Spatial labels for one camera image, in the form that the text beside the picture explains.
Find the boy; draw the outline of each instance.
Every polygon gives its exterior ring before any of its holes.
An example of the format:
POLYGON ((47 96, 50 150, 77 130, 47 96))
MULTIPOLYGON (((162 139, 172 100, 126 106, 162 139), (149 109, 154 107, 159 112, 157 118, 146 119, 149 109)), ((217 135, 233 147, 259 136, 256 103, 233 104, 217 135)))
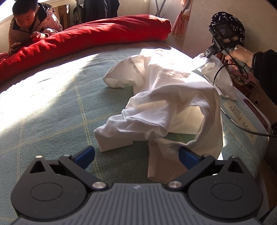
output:
POLYGON ((53 12, 51 5, 38 3, 38 0, 16 0, 9 30, 9 55, 17 53, 26 44, 62 31, 53 12))

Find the blue gripper pad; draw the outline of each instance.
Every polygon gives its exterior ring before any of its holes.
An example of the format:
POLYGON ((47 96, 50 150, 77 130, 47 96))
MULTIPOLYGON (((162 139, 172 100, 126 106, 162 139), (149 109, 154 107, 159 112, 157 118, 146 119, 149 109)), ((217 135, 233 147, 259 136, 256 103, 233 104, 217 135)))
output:
POLYGON ((190 170, 196 164, 200 163, 202 157, 186 147, 181 147, 179 149, 179 160, 188 170, 190 170))
POLYGON ((73 162, 75 162, 78 166, 80 166, 81 168, 86 169, 89 166, 89 164, 92 163, 94 158, 95 158, 94 147, 87 146, 84 150, 73 155, 71 157, 71 160, 73 162))

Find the black and white patterned cloth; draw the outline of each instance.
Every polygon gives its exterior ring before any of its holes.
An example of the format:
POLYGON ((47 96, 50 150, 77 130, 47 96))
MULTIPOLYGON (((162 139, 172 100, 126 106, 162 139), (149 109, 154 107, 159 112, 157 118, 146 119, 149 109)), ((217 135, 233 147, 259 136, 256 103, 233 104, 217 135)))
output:
POLYGON ((226 12, 218 12, 213 15, 211 19, 211 24, 216 24, 220 22, 228 22, 232 27, 233 30, 236 32, 238 38, 240 39, 240 45, 244 46, 244 38, 245 38, 245 29, 242 23, 233 15, 226 13, 226 12))

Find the beige jacket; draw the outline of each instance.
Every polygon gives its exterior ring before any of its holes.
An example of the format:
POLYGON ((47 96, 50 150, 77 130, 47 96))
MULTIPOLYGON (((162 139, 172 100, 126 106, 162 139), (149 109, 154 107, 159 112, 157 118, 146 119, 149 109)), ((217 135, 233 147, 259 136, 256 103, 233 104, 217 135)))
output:
POLYGON ((49 36, 62 31, 63 27, 53 12, 54 9, 51 5, 39 3, 39 10, 31 30, 19 27, 13 18, 9 30, 9 49, 14 43, 28 41, 34 31, 48 33, 49 36))

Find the silver bolt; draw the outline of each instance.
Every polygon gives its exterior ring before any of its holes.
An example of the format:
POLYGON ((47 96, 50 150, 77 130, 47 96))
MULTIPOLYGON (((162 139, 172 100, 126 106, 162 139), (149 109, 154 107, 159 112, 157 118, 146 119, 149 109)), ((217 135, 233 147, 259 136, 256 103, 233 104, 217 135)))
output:
POLYGON ((175 181, 169 182, 169 183, 168 183, 168 186, 169 186, 170 188, 179 188, 179 187, 182 186, 182 183, 175 180, 175 181))
POLYGON ((92 184, 92 187, 95 189, 103 189, 104 187, 106 187, 106 184, 104 182, 97 181, 92 184))

